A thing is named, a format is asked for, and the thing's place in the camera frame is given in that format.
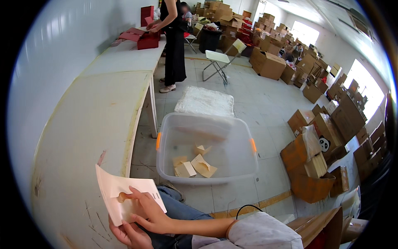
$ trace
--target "black trash bin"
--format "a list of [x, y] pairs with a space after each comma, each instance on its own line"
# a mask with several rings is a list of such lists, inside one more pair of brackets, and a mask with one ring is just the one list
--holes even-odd
[[206, 50], [216, 51], [221, 34], [221, 31], [202, 29], [200, 34], [199, 51], [202, 53], [205, 53]]

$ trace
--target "ceiling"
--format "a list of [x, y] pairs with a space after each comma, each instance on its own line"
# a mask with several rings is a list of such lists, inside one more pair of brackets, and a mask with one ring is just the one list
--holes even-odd
[[[374, 39], [372, 41], [365, 34], [361, 32], [358, 33], [346, 24], [340, 22], [339, 19], [351, 26], [354, 26], [344, 8], [330, 3], [327, 0], [288, 0], [289, 3], [280, 2], [278, 0], [267, 1], [288, 13], [308, 19], [340, 36], [373, 64], [386, 85], [390, 88], [390, 83], [392, 83], [392, 73], [390, 71], [387, 56], [382, 45], [379, 43], [378, 37], [373, 32]], [[333, 1], [347, 9], [355, 9], [363, 16], [366, 16], [355, 0], [330, 1]]]

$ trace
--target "tiled floor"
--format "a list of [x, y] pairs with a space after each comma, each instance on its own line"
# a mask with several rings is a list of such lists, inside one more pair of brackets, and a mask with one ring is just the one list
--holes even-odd
[[[290, 189], [290, 180], [280, 158], [280, 151], [294, 139], [287, 120], [297, 109], [311, 110], [314, 106], [300, 89], [286, 85], [282, 80], [272, 80], [258, 76], [248, 62], [247, 57], [236, 58], [234, 65], [225, 69], [230, 77], [224, 86], [221, 78], [213, 77], [203, 82], [202, 71], [208, 65], [205, 55], [195, 54], [191, 48], [185, 48], [185, 70], [187, 79], [176, 84], [177, 90], [167, 94], [159, 93], [164, 77], [164, 58], [154, 74], [156, 111], [159, 125], [163, 117], [174, 111], [174, 107], [187, 85], [204, 87], [210, 90], [230, 94], [234, 97], [234, 112], [249, 126], [258, 150], [259, 172], [254, 178], [221, 185], [190, 186], [175, 184], [186, 196], [186, 204], [205, 213], [220, 212], [240, 208], [245, 204], [254, 204], [280, 195]], [[318, 100], [322, 107], [328, 101], [325, 96]], [[148, 119], [142, 113], [133, 149], [130, 177], [153, 178], [161, 183], [156, 171], [156, 139], [151, 138]], [[264, 211], [279, 216], [283, 214], [305, 215], [296, 210], [294, 196], [263, 208]], [[300, 202], [300, 208], [306, 204]]]

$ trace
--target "jeans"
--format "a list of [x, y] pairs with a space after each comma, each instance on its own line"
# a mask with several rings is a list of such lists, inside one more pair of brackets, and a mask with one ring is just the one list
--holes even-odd
[[[202, 213], [194, 208], [191, 208], [184, 203], [181, 203], [181, 195], [174, 189], [168, 188], [164, 185], [157, 186], [160, 196], [162, 197], [163, 203], [167, 210], [167, 216], [177, 220], [207, 220], [213, 219], [210, 215]], [[152, 233], [144, 230], [152, 240], [152, 246], [154, 249], [160, 248], [192, 248], [192, 235], [187, 234], [176, 234], [174, 237], [167, 235]]]

